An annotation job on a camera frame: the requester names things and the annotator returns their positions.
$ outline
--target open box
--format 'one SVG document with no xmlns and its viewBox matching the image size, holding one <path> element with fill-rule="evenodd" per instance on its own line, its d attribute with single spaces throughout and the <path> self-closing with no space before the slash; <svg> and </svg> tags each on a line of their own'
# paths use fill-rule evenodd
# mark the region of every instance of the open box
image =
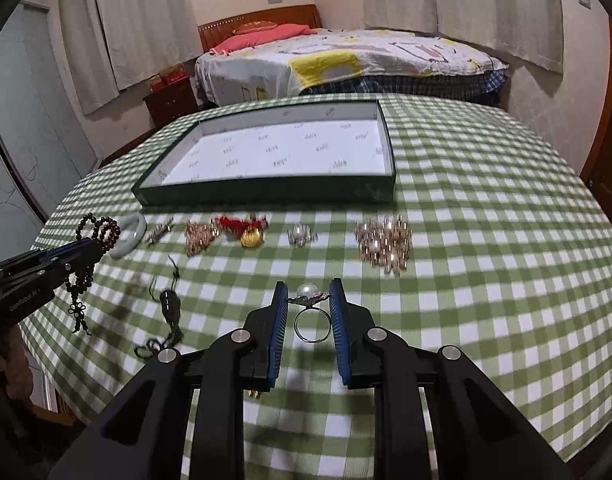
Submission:
<svg viewBox="0 0 612 480">
<path fill-rule="evenodd" d="M 280 105 L 190 127 L 132 187 L 145 206 L 390 202 L 390 136 L 376 100 Z"/>
</svg>

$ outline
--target metal bolt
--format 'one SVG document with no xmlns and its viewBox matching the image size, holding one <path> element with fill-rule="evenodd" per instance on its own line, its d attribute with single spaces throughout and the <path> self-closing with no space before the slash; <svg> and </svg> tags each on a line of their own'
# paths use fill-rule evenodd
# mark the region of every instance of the metal bolt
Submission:
<svg viewBox="0 0 612 480">
<path fill-rule="evenodd" d="M 446 346 L 441 350 L 441 353 L 446 359 L 450 359 L 451 361 L 456 361 L 461 357 L 461 350 L 456 346 Z"/>
<path fill-rule="evenodd" d="M 248 330 L 244 330 L 243 328 L 235 330 L 232 334 L 230 334 L 230 338 L 235 343 L 245 343 L 250 339 L 250 332 Z"/>
<path fill-rule="evenodd" d="M 175 352 L 172 348 L 163 349 L 161 352 L 157 354 L 157 359 L 159 359 L 163 363 L 171 363 L 177 358 L 177 352 Z"/>
<path fill-rule="evenodd" d="M 384 329 L 376 326 L 375 328 L 371 328 L 368 330 L 368 337 L 373 341 L 384 341 L 384 339 L 388 336 L 388 332 Z"/>
</svg>

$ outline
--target tablecloth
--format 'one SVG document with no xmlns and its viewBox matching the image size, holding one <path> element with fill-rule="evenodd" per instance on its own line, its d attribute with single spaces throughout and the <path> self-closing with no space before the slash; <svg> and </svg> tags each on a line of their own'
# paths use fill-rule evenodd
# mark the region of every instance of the tablecloth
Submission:
<svg viewBox="0 0 612 480">
<path fill-rule="evenodd" d="M 103 257 L 82 297 L 92 336 L 71 333 L 63 287 L 25 320 L 33 355 L 83 420 L 93 419 L 140 369 L 134 345 L 166 335 L 148 283 L 156 276 L 157 290 L 170 285 L 169 255 L 181 269 L 182 352 L 207 348 L 242 326 L 251 309 L 269 304 L 278 280 L 294 294 L 304 282 L 327 290 L 339 276 L 349 301 L 368 307 L 378 325 L 410 345 L 461 347 L 563 459 L 612 420 L 612 226 L 550 145 L 500 109 L 365 94 L 200 112 L 83 178 L 35 246 L 73 240 L 87 212 L 118 218 L 139 211 L 132 184 L 197 118 L 371 98 L 383 108 L 398 171 L 395 202 L 387 208 L 242 205 L 230 213 L 267 215 L 263 247 L 245 250 L 222 237 L 193 258 L 183 250 L 185 222 L 223 211 L 150 211 L 150 228 L 172 215 L 173 232 L 153 248 L 144 240 L 121 260 Z M 400 278 L 362 263 L 352 234 L 362 218 L 397 212 L 413 229 L 409 269 Z M 318 241 L 291 247 L 286 230 L 297 221 L 310 224 Z M 294 335 L 296 313 L 291 307 L 276 388 L 244 400 L 247 478 L 366 478 L 374 446 L 371 393 L 342 386 L 332 338 L 308 345 Z M 305 322 L 306 335 L 327 330 L 324 320 Z M 183 473 L 188 466 L 186 458 Z"/>
</svg>

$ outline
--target pillow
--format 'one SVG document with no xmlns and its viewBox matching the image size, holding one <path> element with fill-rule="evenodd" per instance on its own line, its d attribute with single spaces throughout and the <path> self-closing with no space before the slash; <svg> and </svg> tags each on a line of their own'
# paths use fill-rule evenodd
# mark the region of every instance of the pillow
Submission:
<svg viewBox="0 0 612 480">
<path fill-rule="evenodd" d="M 235 36 L 249 34 L 251 32 L 262 32 L 263 30 L 273 30 L 277 24 L 275 22 L 248 22 L 240 25 L 232 31 Z"/>
<path fill-rule="evenodd" d="M 249 34 L 240 34 L 238 36 L 230 36 L 228 40 L 222 41 L 215 48 L 211 48 L 211 54 L 230 54 L 236 50 L 242 50 L 249 46 L 259 46 L 272 41 L 287 40 L 295 36 L 316 34 L 315 30 L 311 30 L 308 25 L 296 25 L 295 23 L 286 23 L 278 25 L 271 30 L 262 30 L 261 32 L 250 32 Z"/>
</svg>

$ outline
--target nightstand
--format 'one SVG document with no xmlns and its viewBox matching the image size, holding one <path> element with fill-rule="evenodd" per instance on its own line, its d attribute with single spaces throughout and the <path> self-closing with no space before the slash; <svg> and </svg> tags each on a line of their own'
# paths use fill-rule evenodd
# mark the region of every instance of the nightstand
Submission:
<svg viewBox="0 0 612 480">
<path fill-rule="evenodd" d="M 144 97 L 144 102 L 157 129 L 181 116 L 199 111 L 190 78 L 164 86 Z"/>
</svg>

